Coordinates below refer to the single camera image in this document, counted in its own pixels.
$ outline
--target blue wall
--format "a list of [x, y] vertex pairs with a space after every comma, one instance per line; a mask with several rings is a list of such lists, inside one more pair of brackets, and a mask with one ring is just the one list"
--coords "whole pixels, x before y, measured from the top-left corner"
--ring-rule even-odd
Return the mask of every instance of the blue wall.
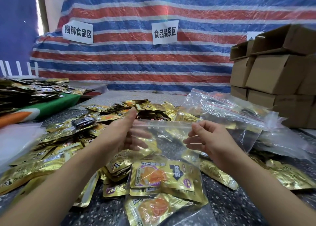
[[35, 0], [0, 0], [0, 60], [9, 61], [13, 75], [18, 75], [15, 61], [28, 74], [26, 62], [37, 36]]

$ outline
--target striped tarp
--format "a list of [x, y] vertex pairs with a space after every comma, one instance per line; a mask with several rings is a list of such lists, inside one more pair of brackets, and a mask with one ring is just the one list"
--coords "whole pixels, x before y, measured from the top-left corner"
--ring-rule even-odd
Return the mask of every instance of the striped tarp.
[[[94, 45], [64, 40], [70, 20], [93, 24]], [[151, 24], [179, 20], [178, 42], [152, 44]], [[316, 0], [65, 0], [58, 29], [31, 55], [42, 77], [104, 81], [111, 90], [229, 92], [230, 47], [248, 31], [316, 28]]]

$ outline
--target sign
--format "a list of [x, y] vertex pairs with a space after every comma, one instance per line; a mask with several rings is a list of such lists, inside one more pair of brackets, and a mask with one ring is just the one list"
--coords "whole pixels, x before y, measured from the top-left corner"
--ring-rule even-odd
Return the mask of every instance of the sign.
[[63, 38], [93, 45], [93, 25], [80, 21], [70, 21], [63, 25]]
[[254, 40], [255, 37], [264, 31], [249, 31], [247, 32], [247, 40]]
[[178, 41], [179, 21], [152, 23], [153, 44], [168, 44]]

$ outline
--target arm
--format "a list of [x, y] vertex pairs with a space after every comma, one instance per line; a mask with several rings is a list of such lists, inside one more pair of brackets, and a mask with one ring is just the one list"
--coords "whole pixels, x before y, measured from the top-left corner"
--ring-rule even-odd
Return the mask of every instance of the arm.
[[231, 175], [270, 225], [315, 224], [314, 210], [251, 160], [222, 125], [210, 121], [194, 123], [184, 143], [190, 149], [206, 152], [222, 171]]
[[[136, 110], [132, 108], [124, 119], [112, 122], [88, 147], [78, 151], [33, 192], [5, 212], [0, 218], [0, 225], [59, 225], [99, 168], [123, 148], [137, 150], [131, 145], [132, 139], [127, 137], [135, 117]], [[147, 147], [142, 141], [137, 143], [143, 148]]]

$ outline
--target hand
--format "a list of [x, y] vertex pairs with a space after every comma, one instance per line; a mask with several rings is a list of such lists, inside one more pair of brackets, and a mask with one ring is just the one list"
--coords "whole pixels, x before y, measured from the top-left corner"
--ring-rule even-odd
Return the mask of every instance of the hand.
[[152, 135], [140, 129], [132, 129], [136, 114], [136, 109], [131, 108], [123, 118], [109, 124], [87, 148], [105, 161], [124, 149], [138, 151], [141, 148], [148, 148], [148, 145], [137, 137], [151, 138]]
[[215, 165], [228, 174], [233, 174], [236, 166], [250, 159], [223, 125], [207, 120], [193, 123], [183, 143], [189, 149], [207, 153]]

